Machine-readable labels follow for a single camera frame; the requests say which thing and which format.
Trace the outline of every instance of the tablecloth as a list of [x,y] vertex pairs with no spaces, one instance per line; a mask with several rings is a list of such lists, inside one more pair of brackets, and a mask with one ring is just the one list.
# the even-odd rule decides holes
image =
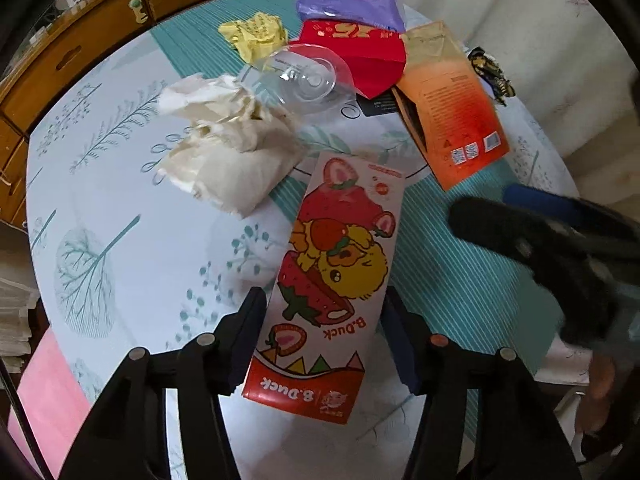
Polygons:
[[[184,120],[159,117],[163,86],[194,72],[251,70],[217,34],[257,10],[300,29],[291,0],[213,0],[181,13],[109,56],[38,124],[28,156],[27,215],[38,286],[56,338],[93,402],[127,351],[176,349],[215,329],[252,285],[269,291],[287,247],[308,174],[322,150],[351,153],[404,171],[390,277],[408,308],[463,347],[514,347],[535,370],[559,309],[530,273],[455,240],[448,205],[464,194],[500,200],[521,182],[564,194],[575,186],[522,103],[497,107],[510,139],[505,159],[442,192],[397,114],[366,117],[357,102],[308,118],[308,157],[248,218],[199,202],[154,168],[184,136]],[[409,12],[410,25],[424,17]],[[221,400],[242,477],[397,478],[406,465],[423,400],[399,383],[383,335],[347,426],[310,420],[243,399]],[[475,420],[470,396],[468,422]],[[185,478],[175,394],[168,396],[172,474]]]

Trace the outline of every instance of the qr code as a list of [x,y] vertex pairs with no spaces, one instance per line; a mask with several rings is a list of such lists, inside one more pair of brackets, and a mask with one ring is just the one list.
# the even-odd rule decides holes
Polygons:
[[466,158],[476,158],[476,156],[478,156],[478,153],[479,153],[478,143],[472,142],[471,144],[466,145],[465,153],[466,153]]
[[462,164],[463,162],[466,162],[465,149],[458,148],[456,150],[452,150],[451,159],[456,166]]
[[498,146],[500,146],[500,135],[498,135],[498,132],[493,132],[484,138],[484,150],[486,152],[490,152]]

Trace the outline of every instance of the white tissue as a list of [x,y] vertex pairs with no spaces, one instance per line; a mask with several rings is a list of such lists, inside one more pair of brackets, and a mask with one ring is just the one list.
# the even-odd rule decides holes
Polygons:
[[190,135],[160,162],[158,173],[242,218],[304,154],[284,110],[260,104],[228,74],[182,79],[162,90],[158,107],[192,125]]

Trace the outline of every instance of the teal striped pattern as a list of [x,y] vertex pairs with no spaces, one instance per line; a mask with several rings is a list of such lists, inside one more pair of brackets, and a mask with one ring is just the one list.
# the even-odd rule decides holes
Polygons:
[[[161,23],[152,34],[181,76],[237,73],[244,64],[218,33],[218,25],[247,19],[258,10],[280,16],[290,35],[299,33],[301,23],[291,0],[214,0]],[[443,192],[433,175],[409,186],[390,284],[434,332],[477,351],[494,353],[511,346],[536,370],[560,317],[555,299],[535,285],[523,266],[457,240],[447,227],[447,211],[455,199],[473,195],[500,200],[504,186],[515,181],[500,160],[449,192]],[[270,197],[293,222],[305,189],[306,184],[288,176]],[[468,408],[467,433],[472,436],[476,392],[470,392]]]
[[290,38],[300,34],[302,22],[293,0],[211,0],[156,25],[151,34],[182,77],[202,72],[213,78],[244,66],[238,51],[218,32],[222,23],[246,20],[261,10],[280,16]]

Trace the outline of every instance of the pink chair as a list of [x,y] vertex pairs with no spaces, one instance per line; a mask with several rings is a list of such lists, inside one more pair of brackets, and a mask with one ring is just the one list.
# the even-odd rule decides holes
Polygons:
[[[42,455],[52,475],[57,478],[91,406],[66,364],[50,328],[22,375],[18,394]],[[9,415],[8,430],[38,471],[13,410]]]

